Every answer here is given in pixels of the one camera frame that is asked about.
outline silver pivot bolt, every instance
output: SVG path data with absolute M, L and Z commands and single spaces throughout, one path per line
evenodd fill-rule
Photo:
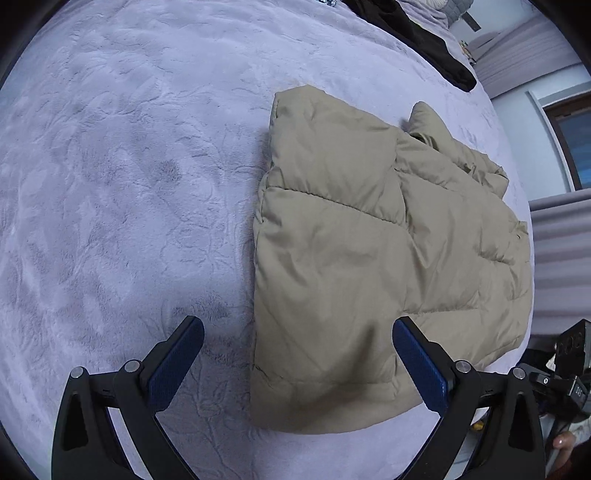
M 84 369 L 82 367 L 74 367 L 70 372 L 70 376 L 72 378 L 80 378 L 84 373 Z
M 520 367 L 515 367 L 513 369 L 513 375 L 515 375 L 520 380 L 523 380 L 525 378 L 525 370 Z
M 125 369 L 125 371 L 127 373 L 133 373 L 136 372 L 139 368 L 139 361 L 137 360 L 130 360 L 129 362 L 127 362 L 125 364 L 125 366 L 123 367 Z
M 465 360 L 458 360 L 456 362 L 456 370 L 463 374 L 467 374 L 470 370 L 472 370 L 472 366 Z

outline hand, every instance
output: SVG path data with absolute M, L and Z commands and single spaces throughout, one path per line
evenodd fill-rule
M 553 446 L 558 450 L 558 457 L 554 461 L 552 471 L 558 470 L 569 461 L 570 454 L 573 453 L 575 436 L 571 432 L 564 432 L 558 435 L 553 442 Z

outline blue gripper pad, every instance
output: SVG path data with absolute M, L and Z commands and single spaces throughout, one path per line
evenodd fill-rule
M 447 382 L 402 320 L 394 322 L 392 342 L 427 408 L 443 417 L 449 404 Z
M 146 401 L 154 411 L 163 411 L 172 402 L 175 393 L 183 382 L 183 378 L 191 368 L 195 357 L 203 346 L 205 330 L 197 317 L 192 317 L 189 325 L 184 328 L 177 339 L 176 331 L 166 342 L 174 342 L 154 373 L 148 380 Z

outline bed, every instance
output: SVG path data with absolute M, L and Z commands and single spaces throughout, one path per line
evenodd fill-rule
M 402 6 L 468 65 L 444 14 Z M 143 358 L 187 314 L 205 345 L 158 418 L 202 480 L 391 480 L 426 440 L 424 405 L 344 434 L 249 425 L 256 190 L 274 93 L 305 84 L 403 128 L 427 102 L 505 169 L 531 231 L 482 86 L 453 87 L 342 3 L 71 0 L 0 90 L 0 421 L 40 479 L 70 370 Z M 528 337 L 488 370 L 507 372 Z

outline window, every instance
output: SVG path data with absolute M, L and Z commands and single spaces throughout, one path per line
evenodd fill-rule
M 544 108 L 556 133 L 576 190 L 591 188 L 591 93 Z

